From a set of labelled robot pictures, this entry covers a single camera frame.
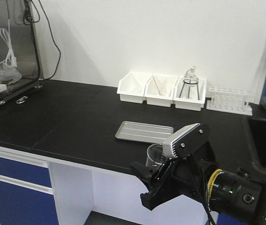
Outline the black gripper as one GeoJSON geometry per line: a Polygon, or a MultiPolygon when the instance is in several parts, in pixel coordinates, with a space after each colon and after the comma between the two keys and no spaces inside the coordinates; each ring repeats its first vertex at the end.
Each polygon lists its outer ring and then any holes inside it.
{"type": "Polygon", "coordinates": [[[197,202],[206,202],[208,178],[217,165],[214,151],[206,142],[186,157],[166,158],[158,167],[132,162],[130,169],[146,187],[152,187],[140,198],[144,207],[154,209],[180,195],[197,202]]]}

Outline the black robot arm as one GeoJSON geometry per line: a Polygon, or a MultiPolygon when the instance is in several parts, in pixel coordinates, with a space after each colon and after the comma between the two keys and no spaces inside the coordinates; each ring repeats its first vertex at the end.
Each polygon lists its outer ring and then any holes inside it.
{"type": "Polygon", "coordinates": [[[216,211],[249,225],[266,225],[266,183],[242,171],[220,169],[209,142],[167,159],[157,169],[138,162],[130,168],[148,189],[140,198],[149,210],[184,195],[201,203],[209,219],[216,211]]]}

